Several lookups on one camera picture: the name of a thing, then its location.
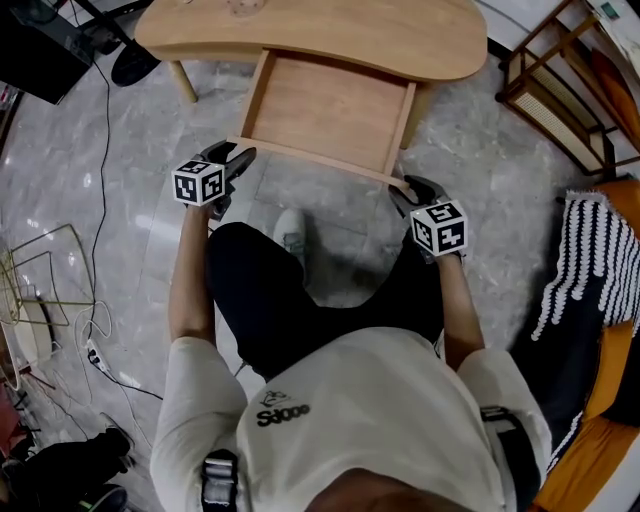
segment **human arm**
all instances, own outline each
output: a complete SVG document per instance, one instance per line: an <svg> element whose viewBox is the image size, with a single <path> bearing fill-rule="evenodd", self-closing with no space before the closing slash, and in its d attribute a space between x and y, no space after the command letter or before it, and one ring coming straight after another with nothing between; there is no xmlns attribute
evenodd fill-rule
<svg viewBox="0 0 640 512"><path fill-rule="evenodd" d="M169 292L171 341L191 336L215 345L213 302L207 295L204 277L208 227L207 209L189 206Z"/></svg>
<svg viewBox="0 0 640 512"><path fill-rule="evenodd" d="M442 290L446 360L457 371L469 354L484 348L484 339L460 258L446 254L436 262Z"/></svg>
<svg viewBox="0 0 640 512"><path fill-rule="evenodd" d="M544 482L551 460L551 433L540 407L511 355L504 350L485 348L460 258L448 254L436 262L440 270L447 364L457 372L480 408L502 407L520 420Z"/></svg>
<svg viewBox="0 0 640 512"><path fill-rule="evenodd" d="M208 221L205 209L187 209L169 297L173 342L150 464L168 511L201 512L204 459L217 449L234 450L247 405L215 347L212 298L205 287Z"/></svg>

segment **wooden drawer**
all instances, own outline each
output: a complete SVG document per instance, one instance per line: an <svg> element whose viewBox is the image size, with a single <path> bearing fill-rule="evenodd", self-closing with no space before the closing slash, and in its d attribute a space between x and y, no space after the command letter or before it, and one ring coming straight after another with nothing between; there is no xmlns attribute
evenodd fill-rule
<svg viewBox="0 0 640 512"><path fill-rule="evenodd" d="M405 188L391 172L415 88L355 64L265 50L229 140Z"/></svg>

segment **wire frame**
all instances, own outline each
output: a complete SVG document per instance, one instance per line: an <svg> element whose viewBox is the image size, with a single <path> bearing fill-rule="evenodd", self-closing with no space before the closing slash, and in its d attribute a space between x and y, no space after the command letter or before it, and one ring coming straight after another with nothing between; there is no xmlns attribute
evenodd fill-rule
<svg viewBox="0 0 640 512"><path fill-rule="evenodd" d="M0 323L15 325L20 317L18 276L13 253L0 241Z"/></svg>
<svg viewBox="0 0 640 512"><path fill-rule="evenodd" d="M5 297L3 297L1 300L6 303L6 305L4 305L3 303L0 303L0 321L4 322L4 323L11 323L13 325L15 325L18 322L24 322L24 323L30 323L30 324L40 324L40 325L52 325L52 326L58 326L58 327L68 327L69 325L71 325L71 322L69 321L69 318L67 317L67 314L63 308L63 306L84 306L84 307L88 307L93 305L93 298L91 298L88 301L71 301L71 300L63 300L60 298L59 294L58 294L58 289L56 286L56 279L55 279L55 273L53 271L53 257L52 257L52 252L51 251L43 251L39 254L36 254L35 256L32 256L30 258L27 258L23 261L20 262L16 262L16 253L18 251L21 251L23 249L25 249L26 247L38 242L39 240L42 240L44 237L50 237L51 235L53 235L54 233L57 233L59 231L62 230L68 230L71 235L73 236L79 250L80 250L80 254L82 256L82 264L84 267L84 272L86 273L87 276L87 280L89 282L89 286L91 287L91 292L90 294L85 294L87 296L93 295L93 281L92 281L92 277L91 274L89 272L89 265L87 263L87 257L85 255L84 249L82 248L82 243L80 242L80 237L78 236L77 231L75 230L75 228L73 227L73 225L71 224L64 224L62 226L59 226L51 231L47 231L46 233L33 238L31 240L29 240L28 242L23 243L22 245L19 245L18 247L15 247L13 249L11 249L9 251L9 255L7 258L7 261L9 262L8 268L6 268L3 265L3 268L0 269L0 272L2 272L4 274L4 277L2 278L2 282L0 283L0 289L3 289L3 294L5 295ZM39 296L35 295L35 298L33 297L25 297L23 295L22 290L28 287L25 287L25 285L21 284L18 280L18 273L17 273L17 269L20 268L23 265L26 265L28 263L32 263L36 260L40 260L40 259L46 259L48 262L48 266L49 266L49 276L50 276L50 280L51 280L51 289L53 291L53 297L54 300L44 300L42 298L40 298ZM25 303L34 303L34 304L40 304L41 306L57 306L60 310L60 313L62 315L62 317L64 318L63 322L55 322L51 320L51 317L47 317L47 320L42 322L42 321L33 321L30 320L28 318L22 318L21 317L21 311L22 311L22 305ZM5 322L5 319L3 318L3 316L8 316L10 321L9 322Z"/></svg>

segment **power strip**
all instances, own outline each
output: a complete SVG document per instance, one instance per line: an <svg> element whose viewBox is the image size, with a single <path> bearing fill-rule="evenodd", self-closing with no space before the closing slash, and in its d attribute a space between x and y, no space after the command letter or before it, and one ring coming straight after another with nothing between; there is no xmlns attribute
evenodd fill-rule
<svg viewBox="0 0 640 512"><path fill-rule="evenodd" d="M87 351L89 353L89 361L91 361L91 364L96 365L98 369L107 375L111 375L111 369L107 365L107 360L102 355L102 352L100 352L98 344L92 339L87 340Z"/></svg>

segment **white sneaker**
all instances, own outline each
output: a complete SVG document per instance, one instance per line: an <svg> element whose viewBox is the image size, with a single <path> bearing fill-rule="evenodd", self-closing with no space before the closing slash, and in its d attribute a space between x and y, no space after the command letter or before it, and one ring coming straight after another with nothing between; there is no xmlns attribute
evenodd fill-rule
<svg viewBox="0 0 640 512"><path fill-rule="evenodd" d="M304 224L304 215L300 210L289 209L282 212L278 222L276 222L276 227L273 229L273 240L300 262L306 275L305 245L307 231Z"/></svg>

